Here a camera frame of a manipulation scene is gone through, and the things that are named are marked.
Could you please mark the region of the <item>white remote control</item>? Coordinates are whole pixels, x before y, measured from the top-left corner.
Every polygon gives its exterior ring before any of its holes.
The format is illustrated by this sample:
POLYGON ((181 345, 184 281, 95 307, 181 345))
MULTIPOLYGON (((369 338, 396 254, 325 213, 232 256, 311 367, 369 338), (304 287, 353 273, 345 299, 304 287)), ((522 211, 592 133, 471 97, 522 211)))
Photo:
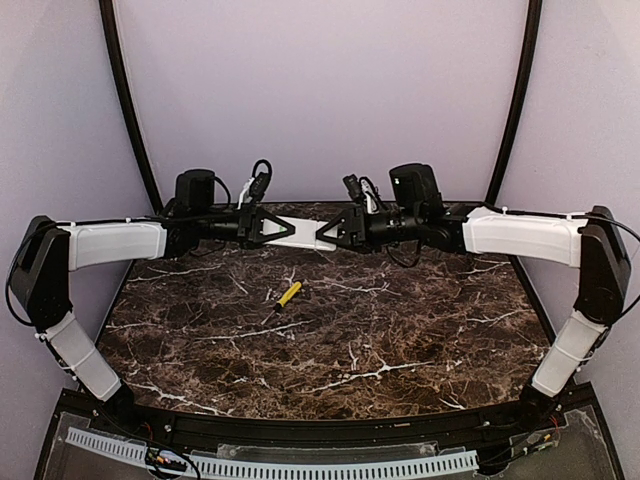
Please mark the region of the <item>white remote control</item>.
POLYGON ((316 231, 326 224, 326 221, 317 221, 312 219, 303 219, 296 217, 280 216, 284 220, 290 222, 296 227, 296 233, 293 236, 282 240, 276 240, 267 243, 267 245, 299 248, 299 249, 311 249, 318 251, 335 251, 337 248, 328 243, 318 241, 316 239, 316 231))

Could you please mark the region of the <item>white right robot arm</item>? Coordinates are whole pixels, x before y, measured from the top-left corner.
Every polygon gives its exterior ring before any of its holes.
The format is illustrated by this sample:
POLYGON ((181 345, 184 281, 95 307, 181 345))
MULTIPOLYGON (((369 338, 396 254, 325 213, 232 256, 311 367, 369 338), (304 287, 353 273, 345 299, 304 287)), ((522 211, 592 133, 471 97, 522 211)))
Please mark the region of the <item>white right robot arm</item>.
POLYGON ((500 254, 523 262, 553 327, 553 343, 522 387, 517 421, 532 428, 558 406, 576 371, 634 304, 626 300, 632 261, 630 227, 596 205, 587 212, 547 213, 482 202, 445 203, 431 166, 409 163, 389 172, 395 204, 386 207, 366 178, 345 177, 351 204, 317 239, 361 253, 414 241, 460 254, 500 254))

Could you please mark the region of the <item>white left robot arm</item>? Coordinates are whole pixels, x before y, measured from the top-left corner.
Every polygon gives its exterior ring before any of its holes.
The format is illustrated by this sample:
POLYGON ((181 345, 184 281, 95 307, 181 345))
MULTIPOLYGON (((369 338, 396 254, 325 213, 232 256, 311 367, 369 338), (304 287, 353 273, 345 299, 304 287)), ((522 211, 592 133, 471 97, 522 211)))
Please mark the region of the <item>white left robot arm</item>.
POLYGON ((254 175, 238 205, 218 208, 220 179, 211 170, 191 169, 178 175, 173 199, 155 217, 73 222, 37 216, 12 261, 6 293, 24 310, 24 324, 99 408, 121 424, 136 425, 134 393, 99 351, 73 303, 84 290, 79 282, 111 264, 180 258, 205 240, 258 248, 295 235, 294 224, 259 204, 269 182, 267 173, 254 175))

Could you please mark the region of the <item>yellow handled screwdriver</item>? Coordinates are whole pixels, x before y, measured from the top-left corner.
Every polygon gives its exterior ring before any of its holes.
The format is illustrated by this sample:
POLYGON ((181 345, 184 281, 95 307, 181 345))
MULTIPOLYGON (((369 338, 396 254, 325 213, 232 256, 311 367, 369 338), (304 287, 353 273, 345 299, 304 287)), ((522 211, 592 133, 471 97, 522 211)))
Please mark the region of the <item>yellow handled screwdriver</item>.
POLYGON ((286 304, 300 291, 302 283, 300 281, 294 282, 276 301, 273 307, 274 312, 281 311, 286 304))

